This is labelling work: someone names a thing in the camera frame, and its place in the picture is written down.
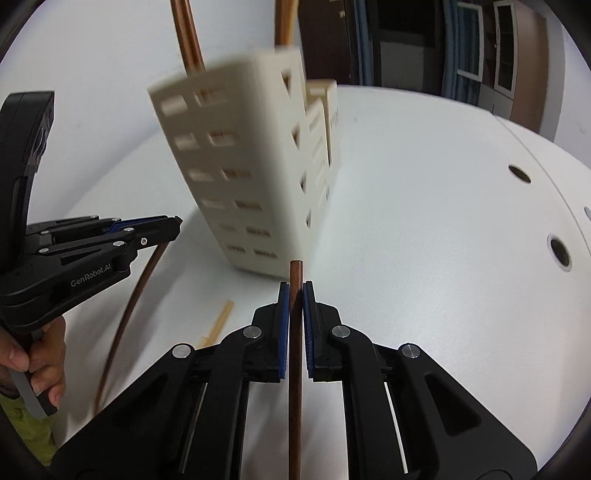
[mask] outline white round table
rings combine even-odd
[[[415,93],[339,88],[342,168],[304,278],[316,299],[375,343],[420,345],[534,453],[560,446],[591,396],[591,171],[471,106]],[[515,164],[531,184],[508,169]],[[39,175],[44,175],[42,164]],[[179,215],[124,334],[111,401],[175,343],[197,345],[227,299],[222,332],[277,299],[279,282],[224,259],[162,133],[125,157],[70,212]],[[548,248],[568,249],[562,269]],[[131,278],[66,314],[68,393],[58,438],[89,420]],[[304,382],[302,478],[345,479],[340,384]],[[287,477],[287,383],[254,384],[243,478]]]

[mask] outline blue gripper pad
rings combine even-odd
[[[277,299],[277,313],[281,315],[281,326],[279,331],[279,378],[285,379],[287,369],[287,333],[289,331],[290,318],[290,286],[282,282],[279,287],[279,298]]]

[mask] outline rectangular slot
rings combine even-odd
[[[235,226],[228,225],[227,223],[218,223],[216,226],[219,230],[224,230],[224,232],[235,232],[236,231]]]
[[[283,72],[281,72],[281,78],[283,78],[283,84],[285,85],[287,93],[291,96],[291,70],[283,70]]]
[[[228,101],[226,91],[221,88],[200,88],[195,92],[195,101],[199,106],[215,105]]]
[[[236,143],[238,136],[234,132],[215,130],[207,134],[214,147],[230,147]]]
[[[195,140],[195,135],[193,134],[184,134],[184,135],[177,135],[174,137],[174,144],[177,146],[179,150],[197,150],[199,148],[199,144],[197,140]]]
[[[189,177],[193,181],[213,181],[212,174],[207,171],[199,170],[198,168],[190,168]]]
[[[248,170],[234,170],[232,168],[223,168],[222,176],[226,180],[250,179],[252,177]]]
[[[291,136],[294,139],[295,146],[299,149],[300,148],[300,126],[296,125],[294,128],[291,129]]]
[[[271,236],[271,232],[269,230],[265,230],[264,228],[255,228],[253,226],[247,226],[246,233],[258,236]]]
[[[201,199],[201,203],[205,208],[215,208],[217,210],[225,210],[226,207],[224,206],[221,200],[212,200],[212,199]]]
[[[160,103],[160,110],[164,116],[178,115],[188,109],[189,107],[187,106],[187,102],[185,102],[183,95],[175,95]]]
[[[241,247],[240,245],[226,245],[226,248],[231,252],[238,252],[241,254],[246,253],[246,249],[244,247]]]
[[[310,131],[312,132],[320,122],[320,114],[316,115],[310,124]]]
[[[234,200],[238,208],[244,208],[248,210],[262,210],[262,206],[258,202],[250,202],[248,200]]]
[[[257,250],[256,248],[253,251],[255,254],[260,255],[261,257],[277,258],[277,254],[273,253],[273,252],[266,252],[264,250]]]
[[[312,158],[316,158],[316,155],[318,155],[318,153],[320,152],[320,149],[322,147],[322,143],[324,143],[324,137],[320,137],[320,139],[316,143],[316,146],[314,147],[314,150],[312,151]]]

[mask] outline cream plastic holder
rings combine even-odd
[[[306,83],[296,48],[257,52],[150,92],[226,258],[289,277],[307,261],[340,163],[336,82]]]

